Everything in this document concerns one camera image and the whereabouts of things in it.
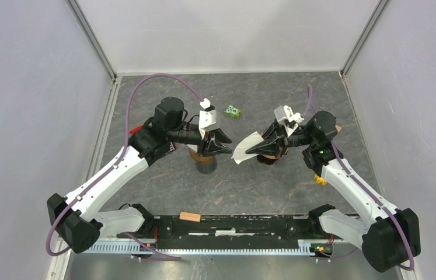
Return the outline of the white paper coffee filter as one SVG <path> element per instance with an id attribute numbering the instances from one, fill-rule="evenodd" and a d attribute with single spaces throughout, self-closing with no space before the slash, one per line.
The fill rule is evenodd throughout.
<path id="1" fill-rule="evenodd" d="M 198 146 L 197 145 L 187 145 L 190 150 L 192 150 L 194 153 L 198 153 Z"/>

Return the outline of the brown glass dripper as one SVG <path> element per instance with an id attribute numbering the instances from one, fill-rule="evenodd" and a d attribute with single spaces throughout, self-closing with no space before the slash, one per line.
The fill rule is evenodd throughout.
<path id="1" fill-rule="evenodd" d="M 263 155 L 257 155 L 256 158 L 257 158 L 257 161 L 259 163 L 264 164 L 264 165 L 268 165 L 268 166 L 273 165 L 275 162 L 277 162 L 279 160 L 279 158 L 276 158 L 276 157 L 267 157 L 267 156 L 263 156 Z"/>

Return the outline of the coffee filter box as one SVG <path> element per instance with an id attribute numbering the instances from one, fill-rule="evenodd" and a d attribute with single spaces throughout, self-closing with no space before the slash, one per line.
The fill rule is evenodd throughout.
<path id="1" fill-rule="evenodd" d="M 167 147 L 164 149 L 164 155 L 175 152 L 178 149 L 178 144 L 174 142 L 168 143 Z"/>

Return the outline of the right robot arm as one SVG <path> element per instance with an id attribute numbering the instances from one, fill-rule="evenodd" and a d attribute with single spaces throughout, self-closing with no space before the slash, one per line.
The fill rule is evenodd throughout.
<path id="1" fill-rule="evenodd" d="M 318 111 L 305 125 L 300 121 L 298 113 L 292 117 L 277 114 L 262 134 L 254 132 L 239 144 L 235 162 L 254 156 L 278 159 L 289 148 L 305 146 L 306 166 L 334 187 L 358 214 L 353 218 L 334 206 L 320 206 L 309 212 L 309 234 L 315 238 L 333 234 L 350 242 L 379 272 L 396 266 L 414 270 L 414 259 L 421 253 L 417 214 L 389 202 L 351 167 L 333 142 L 339 133 L 334 115 Z"/>

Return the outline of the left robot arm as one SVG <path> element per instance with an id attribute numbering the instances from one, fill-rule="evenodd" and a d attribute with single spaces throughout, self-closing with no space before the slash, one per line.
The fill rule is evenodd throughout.
<path id="1" fill-rule="evenodd" d="M 217 111 L 204 101 L 198 123 L 185 121 L 187 110 L 182 100 L 166 97 L 154 114 L 122 146 L 118 154 L 93 177 L 67 195 L 53 194 L 47 200 L 52 229 L 66 242 L 68 249 L 82 253 L 99 238 L 124 232 L 148 237 L 154 223 L 140 207 L 102 212 L 101 207 L 128 181 L 157 160 L 173 152 L 177 144 L 191 148 L 204 158 L 231 154 L 232 140 L 217 124 Z"/>

